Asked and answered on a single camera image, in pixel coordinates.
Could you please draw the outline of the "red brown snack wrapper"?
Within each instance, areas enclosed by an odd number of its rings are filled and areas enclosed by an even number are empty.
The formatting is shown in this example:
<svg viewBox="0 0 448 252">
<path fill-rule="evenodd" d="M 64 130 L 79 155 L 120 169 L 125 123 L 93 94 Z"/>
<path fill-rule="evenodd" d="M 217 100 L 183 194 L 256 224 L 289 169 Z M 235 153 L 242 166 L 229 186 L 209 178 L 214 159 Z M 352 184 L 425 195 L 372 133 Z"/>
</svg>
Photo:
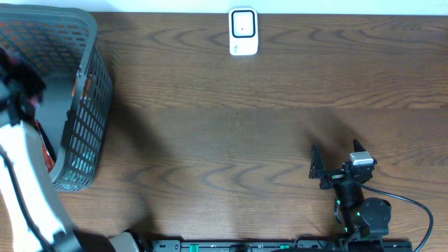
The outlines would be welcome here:
<svg viewBox="0 0 448 252">
<path fill-rule="evenodd" d="M 41 123 L 38 120 L 35 120 L 34 122 L 35 122 L 35 125 L 36 125 L 36 128 L 37 128 L 39 134 L 41 135 L 42 151 L 43 151 L 45 165 L 47 167 L 48 172 L 51 172 L 55 166 L 55 161 L 57 159 L 54 148 L 53 148 L 47 134 L 45 133 L 44 129 L 42 128 Z"/>
</svg>

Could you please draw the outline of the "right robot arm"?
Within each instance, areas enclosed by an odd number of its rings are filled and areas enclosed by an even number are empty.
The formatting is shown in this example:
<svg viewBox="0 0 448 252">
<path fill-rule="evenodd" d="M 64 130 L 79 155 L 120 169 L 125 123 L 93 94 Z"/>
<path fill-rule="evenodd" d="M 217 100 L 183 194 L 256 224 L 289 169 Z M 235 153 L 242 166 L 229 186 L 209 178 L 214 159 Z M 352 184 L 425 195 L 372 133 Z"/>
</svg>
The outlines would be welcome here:
<svg viewBox="0 0 448 252">
<path fill-rule="evenodd" d="M 377 197 L 365 198 L 362 186 L 372 178 L 377 161 L 358 140 L 340 169 L 328 170 L 318 147 L 311 147 L 310 179 L 318 179 L 322 190 L 335 191 L 334 212 L 345 234 L 333 242 L 338 251 L 383 251 L 382 237 L 389 233 L 391 205 Z"/>
</svg>

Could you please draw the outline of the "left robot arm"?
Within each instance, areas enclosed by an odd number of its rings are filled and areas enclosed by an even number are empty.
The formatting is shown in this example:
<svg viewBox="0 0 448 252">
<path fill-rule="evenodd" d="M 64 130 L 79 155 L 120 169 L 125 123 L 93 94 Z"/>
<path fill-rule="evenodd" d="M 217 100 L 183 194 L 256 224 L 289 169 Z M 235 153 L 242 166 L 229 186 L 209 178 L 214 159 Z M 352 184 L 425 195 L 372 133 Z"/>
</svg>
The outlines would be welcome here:
<svg viewBox="0 0 448 252">
<path fill-rule="evenodd" d="M 1 50 L 1 195 L 15 251 L 141 251 L 131 232 L 112 238 L 79 230 L 50 180 L 35 120 L 46 84 L 23 59 Z"/>
</svg>

